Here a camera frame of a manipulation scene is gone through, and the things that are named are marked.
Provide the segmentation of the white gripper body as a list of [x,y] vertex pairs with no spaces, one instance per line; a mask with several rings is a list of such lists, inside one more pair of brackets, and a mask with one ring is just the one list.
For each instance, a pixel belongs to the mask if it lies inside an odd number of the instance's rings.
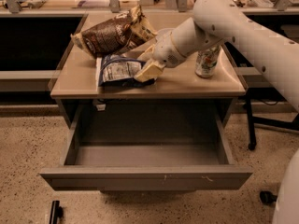
[[186,57],[175,48],[170,35],[157,40],[152,57],[167,68],[175,68],[186,61]]

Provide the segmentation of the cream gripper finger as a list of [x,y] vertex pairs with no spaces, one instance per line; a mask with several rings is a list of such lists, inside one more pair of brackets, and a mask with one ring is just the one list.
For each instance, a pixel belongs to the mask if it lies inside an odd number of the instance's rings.
[[148,61],[153,55],[154,48],[155,48],[155,45],[149,46],[144,52],[142,52],[138,56],[138,60],[143,61],[143,62]]
[[134,76],[134,79],[139,82],[146,82],[151,79],[156,79],[164,71],[165,65],[156,60],[149,59],[142,69]]

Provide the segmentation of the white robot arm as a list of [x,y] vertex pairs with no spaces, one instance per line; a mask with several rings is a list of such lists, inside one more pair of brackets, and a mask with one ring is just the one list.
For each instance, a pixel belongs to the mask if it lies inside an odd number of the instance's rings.
[[196,0],[192,17],[145,52],[148,61],[135,79],[157,77],[222,42],[233,45],[299,111],[299,44],[250,20],[233,0]]

